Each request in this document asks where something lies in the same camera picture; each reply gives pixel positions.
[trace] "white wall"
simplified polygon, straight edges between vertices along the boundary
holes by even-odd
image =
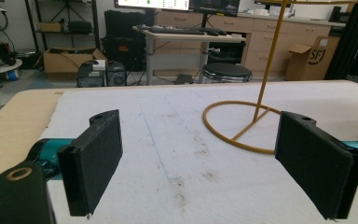
[[[52,16],[61,8],[62,3],[58,1],[39,1],[39,5],[42,10],[42,16],[44,21],[49,21]],[[25,1],[23,0],[7,0],[4,3],[0,3],[2,8],[7,10],[7,16],[9,18],[9,26],[6,29],[8,36],[14,43],[16,49],[34,49],[34,40],[32,37],[32,32],[30,28],[30,23],[27,16],[27,11],[25,7]],[[90,4],[73,4],[76,11],[79,12],[87,21],[92,21],[91,14],[91,5]],[[342,7],[341,11],[345,11],[347,5],[340,5]],[[33,16],[36,18],[36,13],[34,6],[31,5],[33,9]],[[250,0],[241,0],[240,10],[245,10],[247,8],[255,8],[257,5],[254,4],[254,1]],[[311,5],[294,5],[296,10],[296,16],[298,17],[309,17],[314,19],[324,19],[328,20],[330,17],[331,11],[334,6],[311,6]],[[98,23],[100,28],[100,38],[106,35],[104,15],[103,13],[106,10],[114,9],[113,0],[98,0],[97,2],[97,11],[98,11]],[[279,10],[278,7],[273,7],[271,10]],[[60,18],[66,18],[66,11],[64,11]],[[71,17],[76,19],[76,16],[71,13]],[[67,46],[71,47],[71,39],[69,35],[48,35],[48,47],[59,47]],[[0,41],[8,42],[5,35],[0,32]],[[75,46],[76,47],[93,47],[94,46],[94,37],[92,35],[76,35],[75,36]]]

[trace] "computer monitor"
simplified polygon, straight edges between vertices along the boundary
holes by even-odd
[[[282,4],[281,3],[270,3],[270,2],[259,2],[259,1],[255,1],[255,4],[258,5],[264,5],[264,9],[269,10],[270,7],[280,7]]]
[[[115,7],[188,11],[190,0],[115,0]]]
[[[191,0],[189,11],[236,17],[240,0]]]

